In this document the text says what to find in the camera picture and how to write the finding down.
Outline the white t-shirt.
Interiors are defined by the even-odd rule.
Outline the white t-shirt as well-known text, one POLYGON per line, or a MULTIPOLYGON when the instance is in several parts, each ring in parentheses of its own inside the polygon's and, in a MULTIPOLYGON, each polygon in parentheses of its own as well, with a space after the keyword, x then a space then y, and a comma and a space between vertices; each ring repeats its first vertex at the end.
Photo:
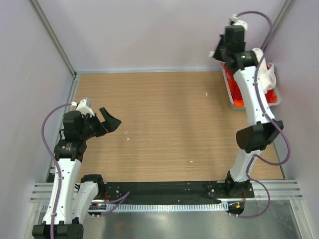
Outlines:
POLYGON ((263 92, 266 94, 269 90, 274 89, 277 83, 274 64, 271 62, 267 63, 266 60, 263 59, 258 72, 263 92))

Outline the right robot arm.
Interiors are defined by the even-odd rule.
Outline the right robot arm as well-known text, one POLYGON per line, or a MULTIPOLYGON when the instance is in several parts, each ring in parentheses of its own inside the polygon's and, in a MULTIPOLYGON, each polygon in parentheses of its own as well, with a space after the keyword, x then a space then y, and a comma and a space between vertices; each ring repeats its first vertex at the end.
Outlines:
POLYGON ((213 58, 223 62, 237 83, 246 109, 248 126, 237 131, 240 148, 233 167, 228 171, 224 190, 230 197, 240 197, 248 190, 255 160, 283 129, 267 103, 261 80, 256 76, 258 59, 254 51, 245 49, 245 28, 228 25, 216 47, 213 58))

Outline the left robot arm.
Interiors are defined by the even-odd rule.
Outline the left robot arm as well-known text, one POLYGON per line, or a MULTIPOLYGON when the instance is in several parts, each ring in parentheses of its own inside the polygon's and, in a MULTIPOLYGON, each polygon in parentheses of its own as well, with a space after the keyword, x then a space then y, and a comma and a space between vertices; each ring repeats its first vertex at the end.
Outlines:
POLYGON ((35 239, 81 239, 83 221, 92 201, 105 195, 106 187, 100 174, 83 176, 78 192, 74 191, 86 142, 114 132, 122 123, 105 108, 100 108, 100 113, 104 121, 100 121, 89 107, 78 107, 64 114, 64 137, 51 152, 55 164, 51 197, 42 223, 32 229, 35 239))

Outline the grey perforated plastic basket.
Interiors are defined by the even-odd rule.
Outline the grey perforated plastic basket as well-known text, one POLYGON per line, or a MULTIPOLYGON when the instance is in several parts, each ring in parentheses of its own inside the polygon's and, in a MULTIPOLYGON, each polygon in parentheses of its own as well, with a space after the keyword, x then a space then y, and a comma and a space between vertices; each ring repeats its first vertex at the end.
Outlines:
POLYGON ((271 114, 270 107, 276 106, 281 102, 281 97, 279 94, 279 91, 275 87, 272 89, 277 95, 278 95, 278 101, 274 104, 269 104, 267 102, 266 96, 263 92, 263 88, 261 85, 261 81, 259 78, 259 67, 261 66, 251 66, 245 68, 243 71, 241 69, 237 69, 235 71, 232 71, 230 68, 230 71, 234 77, 234 80, 236 81, 243 101, 244 101, 244 109, 239 108, 240 110, 246 110, 248 109, 249 112, 264 112, 266 111, 267 114, 271 114))

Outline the red t-shirt in basket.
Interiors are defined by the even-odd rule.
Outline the red t-shirt in basket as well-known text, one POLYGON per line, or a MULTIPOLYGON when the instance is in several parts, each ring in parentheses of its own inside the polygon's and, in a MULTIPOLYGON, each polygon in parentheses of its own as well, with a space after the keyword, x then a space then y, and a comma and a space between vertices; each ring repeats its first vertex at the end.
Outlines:
POLYGON ((242 99, 240 89, 236 81, 234 80, 230 69, 228 69, 228 67, 223 62, 221 63, 221 68, 231 107, 233 107, 234 109, 244 109, 244 101, 242 99))

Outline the orange garment in basket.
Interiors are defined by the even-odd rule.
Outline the orange garment in basket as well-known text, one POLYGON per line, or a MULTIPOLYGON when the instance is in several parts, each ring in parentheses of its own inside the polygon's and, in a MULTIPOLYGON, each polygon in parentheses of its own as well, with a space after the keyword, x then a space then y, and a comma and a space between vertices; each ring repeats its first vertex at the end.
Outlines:
MULTIPOLYGON (((278 95, 273 91, 269 90, 266 94, 266 99, 269 104, 274 104, 278 101, 278 95)), ((245 106, 242 95, 240 92, 236 92, 233 94, 233 101, 234 101, 234 106, 236 107, 243 107, 245 106)))

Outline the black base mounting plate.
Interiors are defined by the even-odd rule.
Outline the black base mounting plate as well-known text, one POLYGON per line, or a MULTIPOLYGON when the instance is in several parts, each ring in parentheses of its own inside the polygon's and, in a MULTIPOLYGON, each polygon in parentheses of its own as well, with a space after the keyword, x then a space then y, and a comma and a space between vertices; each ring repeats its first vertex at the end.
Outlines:
POLYGON ((254 191, 251 183, 231 188, 224 181, 181 182, 107 182, 94 198, 96 202, 114 201, 126 193, 125 204, 205 204, 222 199, 251 199, 254 191))

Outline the aluminium frame rail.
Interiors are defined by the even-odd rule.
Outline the aluminium frame rail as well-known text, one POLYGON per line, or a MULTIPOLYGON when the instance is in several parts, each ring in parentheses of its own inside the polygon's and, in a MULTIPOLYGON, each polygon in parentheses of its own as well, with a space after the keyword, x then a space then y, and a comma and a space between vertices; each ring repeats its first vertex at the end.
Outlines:
POLYGON ((129 194, 130 204, 173 204, 178 200, 235 201, 235 200, 301 200, 302 194, 295 180, 263 180, 250 182, 246 189, 227 193, 222 181, 188 182, 107 182, 101 199, 115 200, 129 194))

